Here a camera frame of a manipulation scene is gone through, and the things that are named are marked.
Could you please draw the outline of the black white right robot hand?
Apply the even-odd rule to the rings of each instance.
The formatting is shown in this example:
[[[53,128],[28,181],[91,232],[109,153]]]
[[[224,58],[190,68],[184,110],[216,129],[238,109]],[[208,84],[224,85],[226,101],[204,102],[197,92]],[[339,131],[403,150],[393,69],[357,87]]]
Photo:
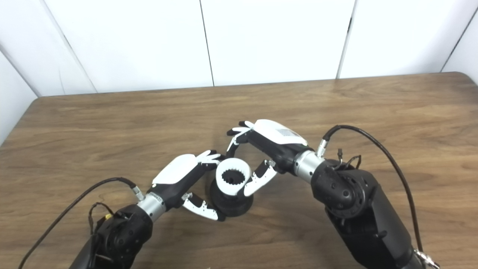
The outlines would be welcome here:
[[[226,151],[226,157],[234,157],[241,144],[249,143],[269,157],[254,172],[239,195],[249,197],[259,188],[268,183],[277,173],[297,175],[299,157],[305,152],[314,152],[308,142],[295,131],[284,125],[268,119],[258,119],[254,124],[250,121],[240,121],[239,127],[227,131],[232,140]]]

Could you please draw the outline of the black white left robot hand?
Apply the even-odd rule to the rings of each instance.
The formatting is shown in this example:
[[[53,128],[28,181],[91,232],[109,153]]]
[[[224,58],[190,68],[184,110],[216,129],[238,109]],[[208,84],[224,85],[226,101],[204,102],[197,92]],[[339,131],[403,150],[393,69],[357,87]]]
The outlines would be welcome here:
[[[224,214],[189,191],[206,172],[215,170],[223,159],[224,156],[215,150],[177,156],[153,179],[145,199],[137,205],[153,222],[172,208],[180,207],[207,219],[225,221]]]

